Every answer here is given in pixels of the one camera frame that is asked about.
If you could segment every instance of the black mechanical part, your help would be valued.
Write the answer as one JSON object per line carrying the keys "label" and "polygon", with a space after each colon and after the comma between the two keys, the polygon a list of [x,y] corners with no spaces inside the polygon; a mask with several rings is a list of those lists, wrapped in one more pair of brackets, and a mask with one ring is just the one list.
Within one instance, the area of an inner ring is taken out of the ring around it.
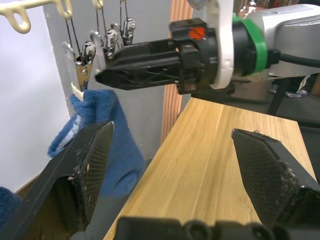
{"label": "black mechanical part", "polygon": [[[176,21],[169,26],[171,39],[134,44],[121,49],[106,70],[96,76],[104,85],[133,90],[176,83],[180,94],[211,89],[219,67],[213,28],[200,18]],[[233,23],[234,76],[254,72],[256,50],[242,22]],[[268,51],[267,68],[279,61],[279,52]]]}
{"label": "black mechanical part", "polygon": [[217,222],[208,226],[193,220],[184,226],[175,219],[121,217],[114,240],[318,240],[320,230],[277,225],[273,229],[258,223]]}
{"label": "black mechanical part", "polygon": [[320,186],[278,140],[234,129],[243,186],[261,222],[320,225]]}
{"label": "black mechanical part", "polygon": [[1,228],[1,240],[62,240],[90,224],[105,177],[114,125],[84,127],[39,175]]}

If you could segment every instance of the white bracket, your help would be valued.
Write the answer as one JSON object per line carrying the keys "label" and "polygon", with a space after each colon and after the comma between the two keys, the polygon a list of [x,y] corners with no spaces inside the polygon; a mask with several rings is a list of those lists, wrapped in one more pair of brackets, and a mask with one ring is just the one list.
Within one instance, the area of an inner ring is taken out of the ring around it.
{"label": "white bracket", "polygon": [[218,70],[213,89],[225,89],[234,72],[234,38],[232,33],[234,0],[208,0],[208,28],[214,28],[218,45]]}
{"label": "white bracket", "polygon": [[[65,12],[62,3],[65,3],[67,12]],[[72,16],[71,0],[24,0],[0,3],[0,15],[5,16],[13,29],[18,33],[27,34],[30,31],[31,23],[26,9],[32,9],[47,4],[55,4],[60,16],[64,19],[70,19],[70,16]],[[20,15],[22,24],[17,22],[14,14]]]}

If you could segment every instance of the black table leg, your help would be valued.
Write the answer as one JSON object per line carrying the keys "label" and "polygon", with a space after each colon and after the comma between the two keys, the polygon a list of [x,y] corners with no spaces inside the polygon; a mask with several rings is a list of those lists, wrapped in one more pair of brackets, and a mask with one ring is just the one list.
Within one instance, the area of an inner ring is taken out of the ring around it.
{"label": "black table leg", "polygon": [[279,81],[279,85],[278,85],[279,87],[276,91],[276,94],[273,97],[273,100],[267,112],[268,115],[275,116],[277,114],[279,106],[286,94],[286,91],[288,90],[289,85],[290,85],[290,78],[284,78]]}

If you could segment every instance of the orange wooden post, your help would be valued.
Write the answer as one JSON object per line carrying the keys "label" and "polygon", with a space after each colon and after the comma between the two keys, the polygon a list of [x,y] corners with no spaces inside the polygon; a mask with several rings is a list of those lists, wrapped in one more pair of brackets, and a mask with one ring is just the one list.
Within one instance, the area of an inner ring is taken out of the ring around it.
{"label": "orange wooden post", "polygon": [[[172,0],[170,22],[191,19],[193,8],[187,0]],[[178,94],[175,84],[166,85],[164,87],[163,115],[162,115],[162,131],[161,143],[166,139],[171,128],[178,119],[181,110],[182,96]]]}

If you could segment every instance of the wooden board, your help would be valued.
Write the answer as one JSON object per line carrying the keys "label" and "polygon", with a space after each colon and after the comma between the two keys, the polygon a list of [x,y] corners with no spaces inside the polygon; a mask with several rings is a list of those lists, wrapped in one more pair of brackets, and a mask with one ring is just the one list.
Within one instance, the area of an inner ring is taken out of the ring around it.
{"label": "wooden board", "polygon": [[[259,221],[242,184],[232,129],[280,140],[314,179],[295,121],[191,98],[119,216]],[[114,223],[105,240],[112,240]]]}
{"label": "wooden board", "polygon": [[[170,23],[174,21],[191,19],[193,9],[187,0],[171,0]],[[163,114],[162,114],[162,130],[161,143],[166,139],[171,128],[176,123],[181,110],[182,96],[178,94],[175,84],[166,85],[164,87],[163,98]]]}

